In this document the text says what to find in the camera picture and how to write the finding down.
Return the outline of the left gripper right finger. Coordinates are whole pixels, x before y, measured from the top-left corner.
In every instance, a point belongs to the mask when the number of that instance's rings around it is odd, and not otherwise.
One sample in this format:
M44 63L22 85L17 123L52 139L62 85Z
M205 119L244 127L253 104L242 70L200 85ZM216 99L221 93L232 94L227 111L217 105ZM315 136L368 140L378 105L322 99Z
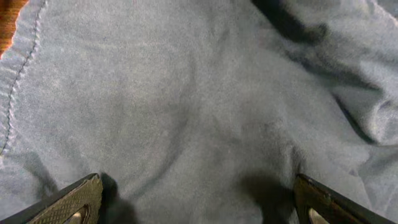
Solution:
M300 224L395 224L304 174L294 182Z

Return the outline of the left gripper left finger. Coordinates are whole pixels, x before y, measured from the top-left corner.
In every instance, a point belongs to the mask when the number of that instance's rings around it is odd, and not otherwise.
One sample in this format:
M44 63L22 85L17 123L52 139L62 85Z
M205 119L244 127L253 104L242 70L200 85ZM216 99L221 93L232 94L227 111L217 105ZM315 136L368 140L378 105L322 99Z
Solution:
M1 224L96 224L103 184L96 173L76 181L42 201L1 220Z

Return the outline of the dark navy shorts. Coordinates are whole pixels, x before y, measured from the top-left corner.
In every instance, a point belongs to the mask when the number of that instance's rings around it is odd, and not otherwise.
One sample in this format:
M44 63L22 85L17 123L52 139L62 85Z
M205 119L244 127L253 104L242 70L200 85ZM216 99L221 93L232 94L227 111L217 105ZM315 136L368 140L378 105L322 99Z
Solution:
M397 221L396 1L29 1L1 218L100 174L103 223L297 223L299 173Z

